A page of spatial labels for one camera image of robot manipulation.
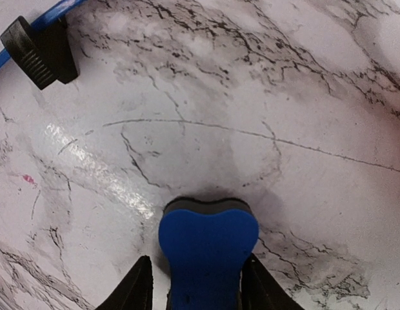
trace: marble tabletop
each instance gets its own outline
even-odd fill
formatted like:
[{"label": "marble tabletop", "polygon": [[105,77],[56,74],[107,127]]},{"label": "marble tabletop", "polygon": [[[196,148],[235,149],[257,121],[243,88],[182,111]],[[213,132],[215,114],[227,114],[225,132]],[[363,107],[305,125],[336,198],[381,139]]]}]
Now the marble tabletop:
[{"label": "marble tabletop", "polygon": [[[55,0],[0,0],[0,34]],[[0,71],[0,309],[94,309],[178,196],[235,196],[305,309],[400,310],[400,0],[89,0]]]}]

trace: pink stain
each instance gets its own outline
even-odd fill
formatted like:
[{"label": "pink stain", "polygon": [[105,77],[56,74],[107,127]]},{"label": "pink stain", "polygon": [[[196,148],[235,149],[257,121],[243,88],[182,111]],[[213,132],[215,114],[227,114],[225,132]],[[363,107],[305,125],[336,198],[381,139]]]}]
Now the pink stain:
[{"label": "pink stain", "polygon": [[27,175],[27,174],[24,174],[22,177],[23,177],[24,180],[27,181],[29,184],[36,185],[34,179],[33,179],[31,176],[29,176],[29,175]]}]

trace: blue tube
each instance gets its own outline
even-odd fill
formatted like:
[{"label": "blue tube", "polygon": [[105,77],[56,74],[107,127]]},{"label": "blue tube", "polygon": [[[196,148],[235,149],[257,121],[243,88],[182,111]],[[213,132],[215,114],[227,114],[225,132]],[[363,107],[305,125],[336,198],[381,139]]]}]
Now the blue tube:
[{"label": "blue tube", "polygon": [[[66,13],[71,11],[73,8],[79,6],[86,0],[62,0],[56,5],[51,7],[43,15],[39,16],[32,24],[32,28],[36,31],[46,29],[48,26],[55,23],[60,17],[63,17]],[[10,59],[8,52],[2,50],[0,52],[0,68]]]}]

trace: black ridged clip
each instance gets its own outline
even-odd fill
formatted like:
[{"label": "black ridged clip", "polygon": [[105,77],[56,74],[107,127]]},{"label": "black ridged clip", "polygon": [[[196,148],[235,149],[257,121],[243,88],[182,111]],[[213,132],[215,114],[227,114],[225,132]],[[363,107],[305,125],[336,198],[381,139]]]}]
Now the black ridged clip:
[{"label": "black ridged clip", "polygon": [[19,16],[1,35],[1,41],[11,58],[42,90],[57,79],[67,84],[78,77],[66,29],[65,18],[61,18],[37,32]]}]

